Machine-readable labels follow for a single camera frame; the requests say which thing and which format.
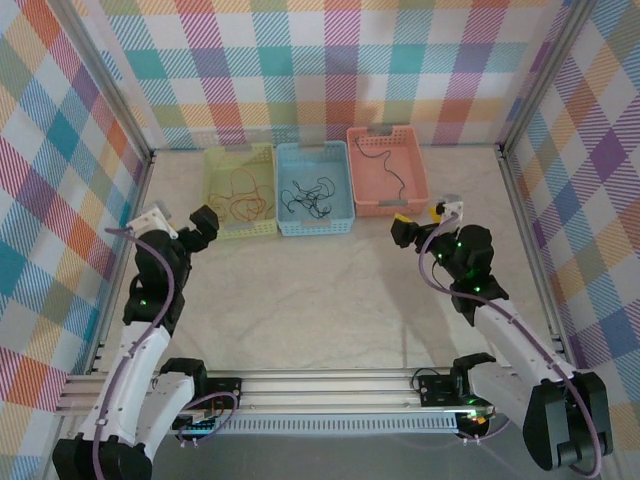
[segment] plastic basket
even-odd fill
[[[300,146],[283,143],[276,148],[277,218],[284,236],[348,233],[355,218],[351,175],[344,142],[325,142],[320,146]],[[283,204],[284,191],[295,191],[296,181],[303,189],[316,186],[318,179],[327,177],[335,185],[335,193],[318,203],[331,206],[331,212],[316,219],[304,206],[291,204],[293,211]]]
[[[206,150],[202,196],[203,202],[218,214],[221,240],[278,233],[273,145],[256,143]]]
[[[347,130],[347,142],[357,216],[419,214],[424,210],[429,187],[413,127],[352,127]],[[400,180],[385,170],[383,153],[387,150],[391,155],[386,167],[405,183],[402,191]]]

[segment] checkered fabric backdrop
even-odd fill
[[[80,373],[142,162],[44,0],[0,0],[0,478]]]
[[[602,0],[516,148],[514,168],[582,367],[608,385],[640,472],[640,1]]]
[[[411,123],[424,144],[494,143],[571,0],[74,3],[150,143],[182,149],[381,123]]]

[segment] pink basket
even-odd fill
[[[429,187],[413,127],[352,127],[347,144],[356,216],[422,213]]]

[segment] white floor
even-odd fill
[[[498,165],[490,148],[425,148],[431,200],[462,195],[464,223],[491,229],[493,270],[526,321],[548,339]],[[201,204],[202,153],[161,153],[147,203],[162,199],[181,227]],[[428,215],[415,218],[430,223]],[[210,370],[450,366],[493,352],[432,292],[418,256],[393,243],[391,218],[356,218],[348,235],[213,242],[193,257],[186,306],[163,358],[204,359]],[[118,345],[135,274],[129,259],[100,369]],[[444,271],[436,275],[448,285]]]

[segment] blue basket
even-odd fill
[[[276,156],[276,216],[282,235],[349,233],[355,212],[347,145],[344,142],[325,142],[320,146],[301,147],[297,143],[282,143],[276,148]],[[295,202],[290,205],[293,213],[289,212],[282,203],[282,192],[297,192],[294,181],[303,189],[312,189],[321,177],[327,177],[335,184],[334,195],[318,202],[319,209],[330,205],[331,212],[318,220]]]

